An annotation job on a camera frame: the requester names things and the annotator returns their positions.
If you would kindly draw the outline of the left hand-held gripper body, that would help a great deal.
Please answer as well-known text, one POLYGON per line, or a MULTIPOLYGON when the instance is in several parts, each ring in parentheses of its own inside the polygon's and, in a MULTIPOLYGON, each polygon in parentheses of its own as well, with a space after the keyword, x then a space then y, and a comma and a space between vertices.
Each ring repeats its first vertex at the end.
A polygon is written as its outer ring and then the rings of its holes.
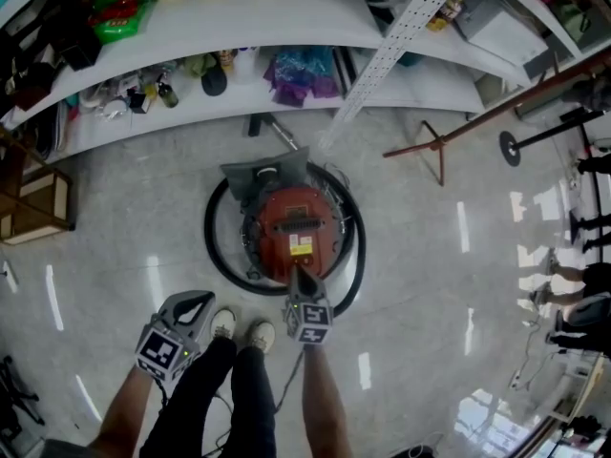
POLYGON ((137 367, 160 382, 174 382, 200 352, 206 301, 164 303, 144 325, 137 344, 137 367))

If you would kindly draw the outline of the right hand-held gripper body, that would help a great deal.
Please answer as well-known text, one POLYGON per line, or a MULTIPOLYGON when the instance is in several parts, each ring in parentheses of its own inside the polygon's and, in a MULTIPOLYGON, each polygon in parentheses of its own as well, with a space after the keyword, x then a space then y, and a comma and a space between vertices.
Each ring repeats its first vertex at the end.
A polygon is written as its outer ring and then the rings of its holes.
POLYGON ((286 300, 284 322, 287 335, 299 344, 321 345, 330 334, 333 310, 325 298, 286 300))

